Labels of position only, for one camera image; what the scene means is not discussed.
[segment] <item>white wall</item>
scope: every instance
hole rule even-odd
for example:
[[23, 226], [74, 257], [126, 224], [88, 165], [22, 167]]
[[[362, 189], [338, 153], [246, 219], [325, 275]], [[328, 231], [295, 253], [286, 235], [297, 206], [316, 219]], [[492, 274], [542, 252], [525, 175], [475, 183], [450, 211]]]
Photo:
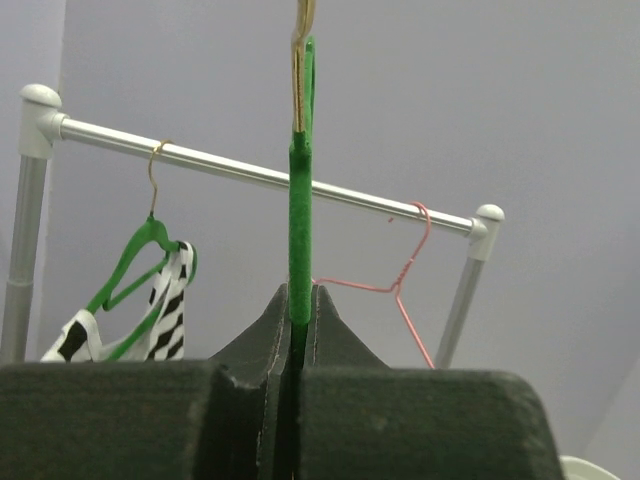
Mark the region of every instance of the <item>white wall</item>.
[[[65, 110], [286, 170], [293, 21], [291, 2], [70, 1]], [[565, 454], [584, 451], [640, 353], [639, 25], [632, 0], [326, 0], [314, 26], [315, 177], [461, 215], [505, 208], [455, 366], [528, 379]], [[73, 144], [56, 156], [39, 353], [111, 273], [151, 193], [143, 161]], [[206, 357], [285, 278], [286, 195], [156, 176], [158, 217], [200, 253], [187, 347]], [[381, 284], [421, 234], [322, 203], [314, 228], [316, 275]], [[404, 290], [432, 350], [465, 249], [434, 233]], [[391, 298], [331, 292], [381, 358], [421, 365]], [[105, 341], [147, 294], [101, 318]]]
[[639, 401], [640, 357], [612, 400], [585, 453], [586, 458], [624, 479], [636, 478], [640, 471]]
[[[18, 92], [28, 83], [44, 83], [53, 88], [57, 86], [64, 7], [65, 0], [13, 0], [5, 1], [0, 9], [0, 312], [4, 311], [4, 286], [9, 275], [13, 216], [20, 172]], [[43, 226], [47, 223], [47, 215], [48, 195], [43, 205]], [[34, 332], [37, 331], [41, 301], [45, 242], [41, 241], [39, 245], [32, 310], [34, 320], [30, 329], [30, 339], [35, 337]], [[30, 342], [29, 353], [32, 351], [32, 345]]]

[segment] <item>hanger hook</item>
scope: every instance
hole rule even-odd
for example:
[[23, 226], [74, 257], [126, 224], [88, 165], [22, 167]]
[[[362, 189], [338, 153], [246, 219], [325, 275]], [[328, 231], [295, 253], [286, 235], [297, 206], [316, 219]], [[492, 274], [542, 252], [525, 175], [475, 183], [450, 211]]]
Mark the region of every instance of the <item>hanger hook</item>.
[[149, 181], [151, 182], [151, 186], [153, 187], [153, 198], [151, 199], [151, 213], [149, 213], [149, 216], [151, 217], [153, 217], [153, 212], [156, 209], [156, 199], [158, 198], [158, 184], [153, 178], [153, 171], [151, 167], [153, 166], [153, 158], [156, 155], [160, 154], [162, 147], [164, 147], [167, 143], [173, 143], [173, 142], [171, 140], [162, 140], [158, 145], [153, 147], [153, 150], [151, 150], [151, 156], [149, 157], [149, 167], [148, 167]]
[[304, 50], [313, 25], [316, 0], [298, 0], [296, 28], [291, 36], [291, 77], [293, 83], [293, 127], [304, 132]]

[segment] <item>green velvet strip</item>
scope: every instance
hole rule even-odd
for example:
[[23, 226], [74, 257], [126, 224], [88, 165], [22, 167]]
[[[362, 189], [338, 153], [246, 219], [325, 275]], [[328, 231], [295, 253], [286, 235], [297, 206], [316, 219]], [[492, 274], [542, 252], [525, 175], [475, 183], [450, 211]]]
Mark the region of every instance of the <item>green velvet strip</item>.
[[292, 355], [301, 368], [311, 319], [311, 159], [315, 94], [315, 43], [310, 37], [304, 58], [305, 131], [293, 132], [289, 148], [289, 318]]

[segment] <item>rack pole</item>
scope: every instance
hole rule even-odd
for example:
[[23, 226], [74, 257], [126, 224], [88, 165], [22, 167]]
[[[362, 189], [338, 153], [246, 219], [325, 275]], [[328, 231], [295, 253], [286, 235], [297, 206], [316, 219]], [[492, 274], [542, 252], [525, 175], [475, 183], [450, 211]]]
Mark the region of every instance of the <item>rack pole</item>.
[[467, 261], [436, 353], [436, 368], [449, 368], [451, 366], [453, 354], [458, 346], [462, 329], [467, 320], [469, 307], [476, 292], [482, 268], [491, 256], [500, 224], [504, 221], [504, 212], [495, 205], [483, 205], [478, 209], [477, 215], [478, 218], [474, 219], [474, 221], [478, 225], [482, 225], [485, 233], [480, 238], [471, 237]]
[[[55, 132], [51, 131], [48, 134], [59, 135], [57, 138], [60, 140], [73, 140], [78, 143], [142, 158], [149, 158], [151, 151], [159, 143], [158, 140], [80, 122], [71, 118], [64, 118], [59, 126], [55, 126]], [[179, 145], [165, 145], [154, 161], [219, 177], [232, 178], [262, 187], [277, 188], [283, 191], [289, 188], [289, 175], [286, 173], [199, 152]], [[398, 219], [413, 220], [421, 223], [426, 221], [422, 211], [412, 204], [396, 202], [315, 181], [312, 184], [312, 190], [313, 196], [316, 198], [391, 215]], [[429, 210], [429, 216], [431, 217], [432, 225], [435, 227], [463, 236], [473, 234], [474, 222], [470, 218], [457, 217], [433, 210]]]
[[53, 144], [40, 132], [38, 123], [59, 115], [61, 106], [58, 94], [41, 85], [28, 85], [20, 95], [20, 177], [5, 290], [0, 364], [20, 362], [25, 356], [47, 161], [53, 154]]

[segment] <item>black and white striped garment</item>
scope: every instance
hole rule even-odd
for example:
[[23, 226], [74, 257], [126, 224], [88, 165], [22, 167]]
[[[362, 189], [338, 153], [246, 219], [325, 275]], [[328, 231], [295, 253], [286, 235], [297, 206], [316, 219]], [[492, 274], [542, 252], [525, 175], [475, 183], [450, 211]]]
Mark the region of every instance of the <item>black and white striped garment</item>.
[[[170, 254], [169, 261], [155, 277], [146, 318], [160, 310], [157, 320], [118, 359], [120, 361], [181, 360], [184, 357], [184, 291], [195, 268], [196, 252], [187, 242]], [[41, 362], [101, 362], [109, 358], [120, 340], [103, 345], [98, 323], [87, 310], [80, 310], [44, 354]]]

